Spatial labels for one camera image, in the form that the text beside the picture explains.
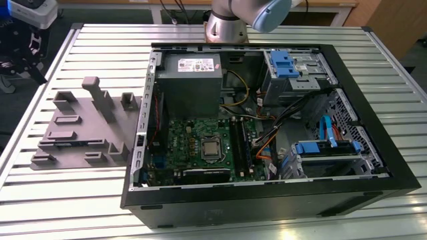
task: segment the floor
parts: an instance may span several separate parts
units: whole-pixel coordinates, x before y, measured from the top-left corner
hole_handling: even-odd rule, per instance
[[[170,24],[170,19],[162,11],[162,22]],[[202,11],[188,11],[193,16],[190,23],[202,23]],[[184,23],[184,18],[177,17],[177,22]],[[45,72],[53,61],[54,54],[62,44],[72,23],[92,24],[152,24],[152,16],[148,10],[86,10],[66,9],[50,27],[48,54],[42,60]],[[417,42],[401,59],[404,67],[414,67],[410,73],[420,87],[427,91],[427,48]],[[11,80],[15,87],[13,94],[0,92],[0,152],[7,144],[9,135],[18,124],[26,106],[37,89],[37,84],[29,79]]]

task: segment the green circuit board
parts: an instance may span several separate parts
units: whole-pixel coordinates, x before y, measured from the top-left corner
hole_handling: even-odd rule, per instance
[[[188,168],[225,168],[230,170],[229,182],[261,181],[265,179],[264,166],[254,165],[253,173],[246,176],[236,175],[232,139],[228,119],[170,120],[168,124],[165,168],[157,171],[156,179],[160,185],[172,185],[173,180],[165,176],[168,170]],[[256,127],[252,119],[244,122],[248,139],[256,138]],[[206,161],[202,158],[202,141],[220,141],[221,158]]]

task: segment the aluminum work surface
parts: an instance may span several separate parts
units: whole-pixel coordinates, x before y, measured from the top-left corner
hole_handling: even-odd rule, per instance
[[[425,94],[374,35],[360,28],[280,27],[250,43],[333,44],[421,188],[340,217],[149,229],[120,209],[124,167],[29,169],[56,109],[57,91],[88,97],[82,77],[97,76],[112,97],[141,95],[154,42],[204,42],[201,25],[85,24],[70,30],[3,154],[0,175],[0,239],[420,239],[427,236]]]

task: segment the ram slot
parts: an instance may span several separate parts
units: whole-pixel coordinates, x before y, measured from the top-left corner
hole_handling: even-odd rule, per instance
[[[244,177],[253,172],[245,125],[236,118],[230,118],[228,122],[234,174]]]

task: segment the motherboard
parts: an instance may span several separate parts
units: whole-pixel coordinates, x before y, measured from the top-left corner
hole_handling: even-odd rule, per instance
[[[250,142],[257,137],[254,121],[249,119],[238,123],[244,127],[238,134],[244,134],[244,139]],[[150,181],[150,184],[178,185],[178,179],[184,175],[189,182],[186,180],[182,184],[193,183],[193,179],[200,181],[202,175],[214,176],[220,182],[262,181],[262,164],[237,160],[234,142],[238,142],[242,136],[236,136],[232,126],[233,122],[229,119],[170,120],[166,154],[152,156],[148,175],[154,182]],[[246,147],[242,152],[249,155],[244,159],[250,159],[252,149],[249,145]]]

